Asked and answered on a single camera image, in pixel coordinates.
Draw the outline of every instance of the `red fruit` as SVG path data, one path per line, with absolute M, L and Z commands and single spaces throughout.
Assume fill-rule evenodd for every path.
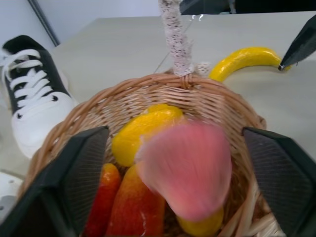
M 83 231 L 84 237 L 104 236 L 120 183 L 121 178 L 118 169 L 110 163 L 103 165 L 100 185 Z
M 161 236 L 164 207 L 164 199 L 146 187 L 134 165 L 126 172 L 115 197 L 106 234 Z

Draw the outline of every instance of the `yellow banana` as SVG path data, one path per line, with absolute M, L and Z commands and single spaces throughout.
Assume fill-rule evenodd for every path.
M 213 80 L 224 81 L 233 72 L 251 66 L 278 67 L 281 58 L 271 49 L 263 47 L 242 48 L 219 62 L 209 74 Z

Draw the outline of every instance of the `sneaker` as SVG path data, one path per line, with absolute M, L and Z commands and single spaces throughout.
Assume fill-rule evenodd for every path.
M 28 158 L 41 147 L 50 130 L 77 103 L 64 86 L 49 52 L 29 36 L 6 42 L 1 80 L 12 110 L 14 138 Z

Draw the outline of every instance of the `white shoelace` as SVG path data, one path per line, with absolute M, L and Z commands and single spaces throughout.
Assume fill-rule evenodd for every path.
M 30 59 L 29 56 L 34 56 L 37 59 Z M 32 107 L 45 104 L 52 101 L 51 96 L 44 96 L 51 92 L 53 89 L 48 86 L 49 80 L 45 78 L 47 73 L 43 70 L 36 72 L 34 67 L 42 66 L 42 62 L 39 61 L 40 53 L 33 49 L 26 49 L 18 52 L 17 54 L 10 55 L 4 59 L 1 78 L 2 83 L 5 85 L 5 78 L 10 81 L 10 89 L 13 90 L 17 85 L 25 83 L 24 87 L 15 91 L 14 97 L 20 98 L 25 96 L 23 100 L 18 101 L 19 114 L 24 114 Z M 19 70 L 29 68 L 29 71 L 25 76 L 18 78 L 11 78 L 11 70 Z

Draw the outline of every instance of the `basket handle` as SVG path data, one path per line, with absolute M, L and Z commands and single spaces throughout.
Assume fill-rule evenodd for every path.
M 181 0 L 158 0 L 164 32 L 170 55 L 173 59 L 174 74 L 184 77 L 194 71 L 192 63 L 192 42 L 183 32 L 181 22 Z

